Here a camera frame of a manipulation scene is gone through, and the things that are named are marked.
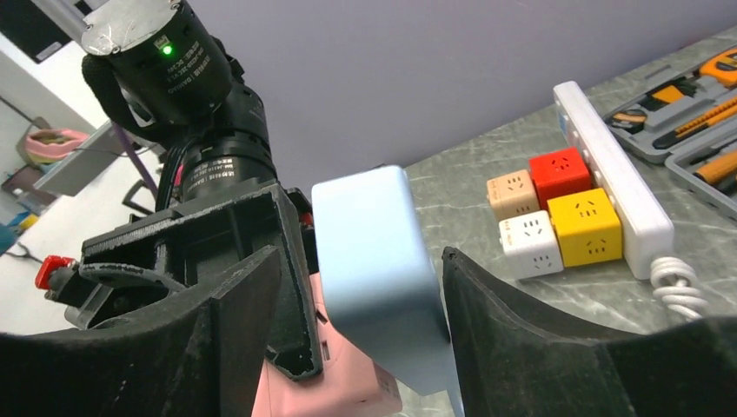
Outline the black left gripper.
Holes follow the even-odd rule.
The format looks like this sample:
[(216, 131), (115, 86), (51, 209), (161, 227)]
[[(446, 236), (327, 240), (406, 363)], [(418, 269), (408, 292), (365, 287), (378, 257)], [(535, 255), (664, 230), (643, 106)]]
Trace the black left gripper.
[(154, 302), (161, 275), (186, 287), (216, 278), (257, 250), (273, 246), (282, 277), (265, 357), (293, 381), (322, 372), (315, 296), (309, 275), (317, 270), (312, 207), (300, 189), (278, 182), (246, 181), (130, 222), (82, 245), (83, 277), (110, 288), (140, 288), (122, 307), (105, 301), (79, 307), (87, 329)]

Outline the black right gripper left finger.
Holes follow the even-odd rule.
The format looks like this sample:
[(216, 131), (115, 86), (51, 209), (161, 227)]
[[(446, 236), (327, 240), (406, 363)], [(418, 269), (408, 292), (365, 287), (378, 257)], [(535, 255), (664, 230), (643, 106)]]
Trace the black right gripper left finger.
[(280, 286), (276, 248), (92, 330), (1, 338), (4, 416), (248, 416)]

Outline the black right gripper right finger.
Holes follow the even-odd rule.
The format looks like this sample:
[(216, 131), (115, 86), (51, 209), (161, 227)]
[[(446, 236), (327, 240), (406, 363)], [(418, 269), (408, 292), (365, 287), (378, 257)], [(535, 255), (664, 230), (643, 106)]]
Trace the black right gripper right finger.
[(466, 415), (735, 415), (733, 317), (634, 334), (554, 308), (457, 248), (442, 262)]

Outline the pink cube socket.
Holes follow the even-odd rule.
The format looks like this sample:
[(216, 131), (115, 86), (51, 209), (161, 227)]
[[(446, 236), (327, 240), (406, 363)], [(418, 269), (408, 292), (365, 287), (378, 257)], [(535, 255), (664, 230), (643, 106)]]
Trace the pink cube socket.
[(310, 276), (323, 370), (292, 381), (263, 363), (252, 414), (256, 417), (390, 416), (402, 410), (394, 376), (338, 333), (328, 318), (320, 275)]

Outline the light blue power strip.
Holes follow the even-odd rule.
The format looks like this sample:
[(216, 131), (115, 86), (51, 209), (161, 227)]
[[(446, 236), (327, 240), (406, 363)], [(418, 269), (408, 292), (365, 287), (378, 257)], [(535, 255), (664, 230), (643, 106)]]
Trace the light blue power strip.
[(334, 328), (419, 395), (465, 410), (434, 263), (406, 171), (383, 166), (311, 191), (322, 295)]

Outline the white power strip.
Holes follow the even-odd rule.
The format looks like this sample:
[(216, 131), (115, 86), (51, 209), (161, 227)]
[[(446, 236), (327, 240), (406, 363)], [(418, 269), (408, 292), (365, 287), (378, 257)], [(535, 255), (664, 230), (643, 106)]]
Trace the white power strip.
[(674, 225), (578, 83), (553, 88), (567, 144), (577, 148), (620, 217), (623, 257), (634, 277), (648, 281), (651, 263), (674, 253)]

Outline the grey tool tray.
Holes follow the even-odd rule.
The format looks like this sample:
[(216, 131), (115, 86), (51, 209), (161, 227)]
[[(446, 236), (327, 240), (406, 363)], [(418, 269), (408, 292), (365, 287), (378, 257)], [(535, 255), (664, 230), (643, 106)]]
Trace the grey tool tray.
[(698, 199), (736, 220), (736, 48), (682, 72), (647, 77), (646, 90), (603, 117), (623, 148), (664, 166)]

